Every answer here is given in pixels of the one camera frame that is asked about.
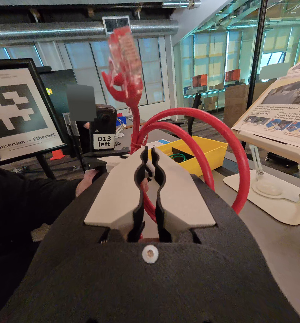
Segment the printed instruction sheet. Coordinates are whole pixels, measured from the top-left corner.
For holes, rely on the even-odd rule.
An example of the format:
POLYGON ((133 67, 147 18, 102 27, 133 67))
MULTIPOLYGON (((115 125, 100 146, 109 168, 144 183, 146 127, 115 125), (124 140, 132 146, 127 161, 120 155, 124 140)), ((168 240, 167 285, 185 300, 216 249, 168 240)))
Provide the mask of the printed instruction sheet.
POLYGON ((232 130, 300 147, 300 62, 272 83, 232 130))

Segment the white vent grille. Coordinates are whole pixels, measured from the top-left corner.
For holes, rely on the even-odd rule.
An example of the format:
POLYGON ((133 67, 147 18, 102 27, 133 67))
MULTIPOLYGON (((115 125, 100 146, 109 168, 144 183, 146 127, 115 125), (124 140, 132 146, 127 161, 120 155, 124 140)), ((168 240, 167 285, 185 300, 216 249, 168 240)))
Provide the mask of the white vent grille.
POLYGON ((122 27, 131 27, 129 16, 103 16, 103 25, 105 34, 109 35, 114 32, 115 29, 122 27))

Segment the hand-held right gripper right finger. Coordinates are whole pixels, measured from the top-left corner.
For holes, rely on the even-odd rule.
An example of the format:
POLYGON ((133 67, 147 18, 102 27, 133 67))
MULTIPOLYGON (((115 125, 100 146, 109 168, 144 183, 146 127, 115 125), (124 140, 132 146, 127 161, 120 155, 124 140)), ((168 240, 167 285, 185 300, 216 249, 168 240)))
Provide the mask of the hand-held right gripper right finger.
POLYGON ((160 242, 173 242, 190 229, 215 226, 191 174, 158 148, 152 148, 151 157, 159 185, 155 216, 160 242))

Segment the black framed marker sign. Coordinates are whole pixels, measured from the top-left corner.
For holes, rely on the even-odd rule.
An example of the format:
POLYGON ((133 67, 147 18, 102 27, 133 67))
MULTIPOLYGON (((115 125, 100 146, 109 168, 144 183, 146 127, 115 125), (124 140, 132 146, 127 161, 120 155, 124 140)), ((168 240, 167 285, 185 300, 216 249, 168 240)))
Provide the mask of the black framed marker sign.
POLYGON ((0 59, 0 164, 66 147, 33 59, 0 59))

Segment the black office chair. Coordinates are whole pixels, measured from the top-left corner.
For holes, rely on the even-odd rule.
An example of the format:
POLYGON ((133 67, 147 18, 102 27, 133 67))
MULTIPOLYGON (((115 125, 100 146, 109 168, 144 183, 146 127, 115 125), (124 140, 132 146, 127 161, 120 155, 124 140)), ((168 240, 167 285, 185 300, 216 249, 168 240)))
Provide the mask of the black office chair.
MULTIPOLYGON (((202 104, 201 93, 196 93, 192 108, 198 109, 201 104, 202 104)), ((193 126, 195 118, 191 117, 191 116, 187 116, 187 119, 188 119, 188 121, 187 121, 188 134, 190 136, 192 136, 192 126, 193 126)))

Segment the white paper sheet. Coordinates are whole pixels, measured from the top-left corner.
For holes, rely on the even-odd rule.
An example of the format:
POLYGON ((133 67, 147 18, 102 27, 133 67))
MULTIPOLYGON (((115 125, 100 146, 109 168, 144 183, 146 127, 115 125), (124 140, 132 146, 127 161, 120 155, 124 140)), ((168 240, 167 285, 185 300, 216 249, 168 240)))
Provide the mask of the white paper sheet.
POLYGON ((153 141, 153 142, 147 142, 146 146, 148 147, 148 150, 150 150, 153 147, 160 147, 160 146, 163 146, 163 145, 166 145, 169 143, 171 143, 171 142, 168 140, 160 139, 160 140, 153 141))

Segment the metal shelf with boxes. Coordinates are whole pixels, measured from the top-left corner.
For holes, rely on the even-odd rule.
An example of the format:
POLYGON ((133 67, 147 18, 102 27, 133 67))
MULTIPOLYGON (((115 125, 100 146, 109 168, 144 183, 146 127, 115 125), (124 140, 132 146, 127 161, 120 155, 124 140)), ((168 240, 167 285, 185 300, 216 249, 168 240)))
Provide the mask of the metal shelf with boxes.
POLYGON ((246 86, 241 69, 227 71, 224 81, 212 86, 208 85, 208 75, 200 74, 192 77, 190 86, 183 87, 183 97, 192 99, 192 103, 197 99, 198 107, 203 110, 218 110, 225 106, 226 90, 241 85, 246 86))

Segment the black floor lamp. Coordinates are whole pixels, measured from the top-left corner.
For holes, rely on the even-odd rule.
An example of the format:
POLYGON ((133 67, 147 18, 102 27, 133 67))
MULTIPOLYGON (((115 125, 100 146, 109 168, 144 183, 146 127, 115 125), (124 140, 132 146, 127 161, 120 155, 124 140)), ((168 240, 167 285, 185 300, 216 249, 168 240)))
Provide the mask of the black floor lamp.
POLYGON ((248 97, 247 97, 245 111, 247 111, 253 103, 253 94, 254 94, 254 88, 256 84, 256 76, 257 76, 258 62, 260 58, 267 6, 268 6, 268 0, 262 0, 261 6, 258 12, 257 31, 256 31, 255 44, 254 44, 253 61, 252 61, 248 97))

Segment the black screen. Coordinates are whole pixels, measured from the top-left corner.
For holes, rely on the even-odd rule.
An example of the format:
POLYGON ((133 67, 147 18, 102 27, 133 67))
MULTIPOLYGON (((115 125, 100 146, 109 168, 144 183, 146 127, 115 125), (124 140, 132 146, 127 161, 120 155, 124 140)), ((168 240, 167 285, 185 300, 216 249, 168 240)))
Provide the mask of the black screen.
POLYGON ((77 85, 72 69, 55 70, 51 66, 37 67, 53 107, 59 116, 69 112, 67 102, 67 85, 77 85))

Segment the yellow plastic bin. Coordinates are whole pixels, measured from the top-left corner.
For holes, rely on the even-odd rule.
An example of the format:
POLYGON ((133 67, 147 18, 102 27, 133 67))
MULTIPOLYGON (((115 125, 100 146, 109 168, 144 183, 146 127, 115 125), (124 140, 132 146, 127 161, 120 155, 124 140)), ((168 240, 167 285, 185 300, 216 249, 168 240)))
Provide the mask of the yellow plastic bin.
MULTIPOLYGON (((223 165, 228 143, 198 136, 192 136, 192 138, 203 151, 211 170, 215 170, 223 165)), ((176 153, 184 155, 186 157, 185 161, 183 161, 183 158, 175 158, 174 160, 190 174, 195 174, 198 177, 203 175, 196 157, 183 140, 179 139, 177 141, 159 146, 158 149, 168 156, 176 153)))

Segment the silver air duct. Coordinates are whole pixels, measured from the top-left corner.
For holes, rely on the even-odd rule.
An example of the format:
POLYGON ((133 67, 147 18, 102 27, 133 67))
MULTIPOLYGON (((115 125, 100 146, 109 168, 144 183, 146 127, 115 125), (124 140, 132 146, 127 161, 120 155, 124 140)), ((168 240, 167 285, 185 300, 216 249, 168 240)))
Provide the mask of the silver air duct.
MULTIPOLYGON (((130 29, 136 37, 175 35, 178 21, 138 20, 130 22, 130 29)), ((84 39, 105 39, 103 22, 51 22, 0 24, 0 46, 84 39)))

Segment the white and wooden document stand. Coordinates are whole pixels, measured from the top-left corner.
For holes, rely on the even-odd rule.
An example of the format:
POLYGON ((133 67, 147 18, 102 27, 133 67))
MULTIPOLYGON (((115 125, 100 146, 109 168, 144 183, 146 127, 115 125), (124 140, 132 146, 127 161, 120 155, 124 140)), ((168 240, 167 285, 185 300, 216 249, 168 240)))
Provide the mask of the white and wooden document stand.
POLYGON ((249 144, 255 169, 250 170, 248 200, 281 223, 300 224, 300 186, 279 179, 262 169, 258 147, 298 164, 300 147, 281 143, 258 135, 235 131, 239 140, 249 144))

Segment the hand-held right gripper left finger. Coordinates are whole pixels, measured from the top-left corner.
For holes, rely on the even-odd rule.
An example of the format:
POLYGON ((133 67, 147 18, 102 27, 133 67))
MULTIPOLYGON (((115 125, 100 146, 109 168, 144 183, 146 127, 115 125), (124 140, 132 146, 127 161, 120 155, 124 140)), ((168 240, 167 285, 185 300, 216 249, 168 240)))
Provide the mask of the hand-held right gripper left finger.
POLYGON ((144 228, 144 193, 148 147, 142 146, 106 176, 84 219, 89 226, 119 230, 128 242, 138 242, 144 228))

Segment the person's left hand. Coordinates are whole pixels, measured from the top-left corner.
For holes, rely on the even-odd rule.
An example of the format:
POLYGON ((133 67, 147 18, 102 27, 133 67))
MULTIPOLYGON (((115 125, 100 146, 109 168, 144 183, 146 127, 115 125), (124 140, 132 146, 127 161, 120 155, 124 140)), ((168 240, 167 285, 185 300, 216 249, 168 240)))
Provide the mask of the person's left hand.
POLYGON ((99 171, 96 169, 89 169, 84 172, 83 179, 78 183, 75 190, 75 197, 78 197, 83 191, 85 191, 93 182, 93 179, 98 175, 99 171))

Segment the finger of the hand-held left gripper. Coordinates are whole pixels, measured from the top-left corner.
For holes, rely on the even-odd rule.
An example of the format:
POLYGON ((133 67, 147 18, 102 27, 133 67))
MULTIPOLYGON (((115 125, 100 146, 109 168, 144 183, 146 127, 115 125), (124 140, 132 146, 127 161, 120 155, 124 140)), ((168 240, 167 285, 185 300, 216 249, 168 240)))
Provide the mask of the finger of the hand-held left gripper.
POLYGON ((127 159, 128 155, 124 156, 107 156, 98 158, 98 160, 103 161, 106 165, 98 167, 98 174, 109 173, 113 168, 120 164, 123 160, 127 159))

